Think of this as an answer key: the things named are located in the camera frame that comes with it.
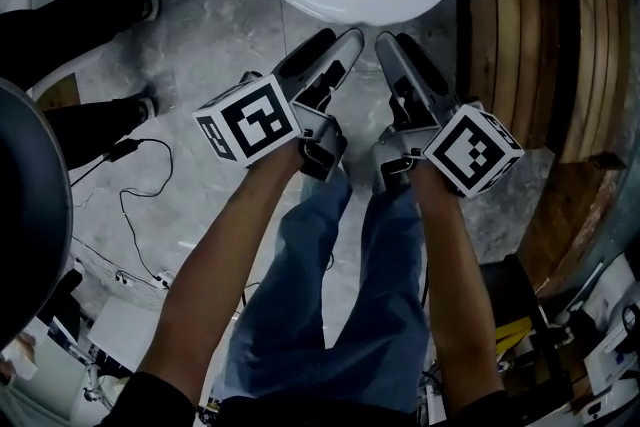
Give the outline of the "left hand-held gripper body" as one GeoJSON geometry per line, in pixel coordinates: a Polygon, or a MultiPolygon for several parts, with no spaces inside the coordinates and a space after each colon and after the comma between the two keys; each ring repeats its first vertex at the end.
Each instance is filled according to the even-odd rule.
{"type": "Polygon", "coordinates": [[[242,167],[296,139],[304,158],[301,172],[328,181],[346,149],[335,117],[324,112],[346,76],[335,60],[289,100],[284,80],[275,74],[246,73],[242,81],[193,112],[218,158],[242,167]]]}

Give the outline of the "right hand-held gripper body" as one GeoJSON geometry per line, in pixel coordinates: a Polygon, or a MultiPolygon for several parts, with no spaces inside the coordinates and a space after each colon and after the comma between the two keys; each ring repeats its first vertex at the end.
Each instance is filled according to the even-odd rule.
{"type": "Polygon", "coordinates": [[[524,155],[502,123],[482,104],[463,104],[449,88],[443,95],[400,78],[390,87],[394,123],[372,147],[381,190],[407,181],[420,162],[430,162],[459,197],[491,189],[524,155]]]}

